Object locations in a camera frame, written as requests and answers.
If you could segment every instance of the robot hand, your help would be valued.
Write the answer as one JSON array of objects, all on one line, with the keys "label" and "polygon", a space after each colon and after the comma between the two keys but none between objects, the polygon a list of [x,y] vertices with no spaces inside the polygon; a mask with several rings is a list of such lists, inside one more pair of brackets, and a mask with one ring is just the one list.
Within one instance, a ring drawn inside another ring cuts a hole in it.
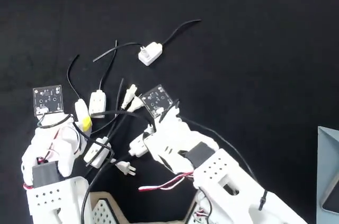
[{"label": "robot hand", "polygon": [[[57,162],[57,169],[62,177],[71,175],[74,160],[84,152],[87,144],[74,128],[73,122],[73,116],[63,112],[39,117],[35,135],[22,156],[21,171],[25,189],[33,187],[33,169],[40,164]],[[83,130],[82,123],[76,122],[76,125]]]}]

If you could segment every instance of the white plug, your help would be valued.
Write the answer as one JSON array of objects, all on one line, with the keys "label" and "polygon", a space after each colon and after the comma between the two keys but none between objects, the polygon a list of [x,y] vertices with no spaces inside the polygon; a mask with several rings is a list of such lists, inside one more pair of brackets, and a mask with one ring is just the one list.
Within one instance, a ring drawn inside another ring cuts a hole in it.
[{"label": "white plug", "polygon": [[139,97],[134,97],[132,100],[131,105],[129,106],[129,108],[127,109],[128,112],[134,112],[135,110],[141,108],[144,106],[144,103],[142,102],[142,100]]},{"label": "white plug", "polygon": [[92,127],[92,120],[90,114],[88,113],[88,108],[85,101],[80,98],[74,103],[74,109],[76,116],[78,117],[78,121],[82,124],[83,131],[87,132]]},{"label": "white plug", "polygon": [[116,163],[116,167],[123,172],[124,175],[136,175],[136,173],[134,172],[136,170],[135,167],[132,167],[131,164],[129,162],[118,162]]},{"label": "white plug", "polygon": [[[103,137],[103,138],[97,138],[96,141],[99,143],[106,143],[108,140],[107,137]],[[87,151],[86,155],[84,156],[84,161],[86,163],[90,162],[90,160],[95,156],[95,154],[100,151],[102,147],[99,146],[98,144],[93,143],[91,145],[91,147],[89,148],[89,150]],[[106,148],[104,148],[101,153],[92,161],[91,166],[95,167],[95,168],[100,168],[102,163],[104,162],[104,160],[106,159],[108,153],[110,151]]]},{"label": "white plug", "polygon": [[130,88],[127,89],[125,97],[123,98],[123,102],[121,104],[121,109],[125,109],[127,105],[133,100],[133,98],[136,96],[137,91],[136,85],[131,85]]},{"label": "white plug", "polygon": [[146,47],[141,47],[139,52],[139,60],[149,66],[163,53],[163,45],[160,43],[152,42]]},{"label": "white plug", "polygon": [[105,118],[104,114],[93,115],[106,111],[106,94],[102,90],[91,93],[90,108],[88,109],[92,118]]},{"label": "white plug", "polygon": [[[154,132],[153,128],[151,126],[148,126],[147,129],[144,131],[144,133],[152,134]],[[131,156],[136,156],[137,158],[141,157],[145,153],[148,152],[148,149],[146,145],[144,144],[143,136],[144,133],[137,136],[130,144],[130,150],[128,153]]]}]

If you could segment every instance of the white robotic arm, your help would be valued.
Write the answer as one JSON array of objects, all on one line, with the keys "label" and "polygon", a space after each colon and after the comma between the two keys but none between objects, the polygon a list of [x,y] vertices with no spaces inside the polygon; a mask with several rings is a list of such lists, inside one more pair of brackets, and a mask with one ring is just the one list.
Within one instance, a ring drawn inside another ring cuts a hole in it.
[{"label": "white robotic arm", "polygon": [[154,160],[174,174],[193,172],[193,185],[199,190],[197,208],[207,217],[201,223],[306,224],[212,138],[191,131],[178,114],[179,109],[173,107],[161,122],[156,119],[157,131],[142,142]]}]

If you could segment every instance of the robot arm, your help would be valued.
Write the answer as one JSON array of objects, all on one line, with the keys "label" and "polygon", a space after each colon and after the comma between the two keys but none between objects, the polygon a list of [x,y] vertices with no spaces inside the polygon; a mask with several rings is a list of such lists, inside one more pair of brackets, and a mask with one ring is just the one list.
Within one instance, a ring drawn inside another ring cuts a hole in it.
[{"label": "robot arm", "polygon": [[143,143],[153,159],[174,174],[193,172],[193,185],[199,190],[196,203],[208,213],[201,223],[306,224],[212,138],[191,131],[178,114],[173,107],[162,122],[156,119],[157,131]]},{"label": "robot arm", "polygon": [[[54,124],[68,117],[63,112],[46,114],[41,121],[42,126]],[[51,128],[36,128],[24,155],[22,156],[21,171],[26,186],[33,186],[33,168],[44,162],[58,162],[58,172],[62,177],[69,177],[72,173],[75,159],[81,155],[86,147],[86,141],[73,126],[73,117]]]}]

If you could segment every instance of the table surface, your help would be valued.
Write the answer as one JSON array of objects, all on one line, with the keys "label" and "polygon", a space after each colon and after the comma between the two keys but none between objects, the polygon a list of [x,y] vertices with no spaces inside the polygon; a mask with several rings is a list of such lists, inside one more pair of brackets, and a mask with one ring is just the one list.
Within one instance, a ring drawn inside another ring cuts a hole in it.
[{"label": "table surface", "polygon": [[[182,22],[200,18],[150,67],[137,59],[136,47],[119,51],[104,86],[108,105],[122,77],[140,92],[163,84],[181,100],[182,115],[227,138],[263,187],[315,223],[317,126],[339,124],[337,1],[0,0],[1,222],[29,220],[20,163],[37,122],[32,88],[62,84],[65,110],[73,113],[66,70],[77,53],[71,76],[88,101],[109,60],[92,59],[116,38],[163,41]],[[144,126],[129,119],[113,144],[117,156]],[[136,177],[112,168],[95,190],[110,192],[130,222],[184,218],[194,195],[190,182],[139,193],[137,187],[172,174],[149,156],[133,165]],[[84,172],[79,159],[74,174]]]}]

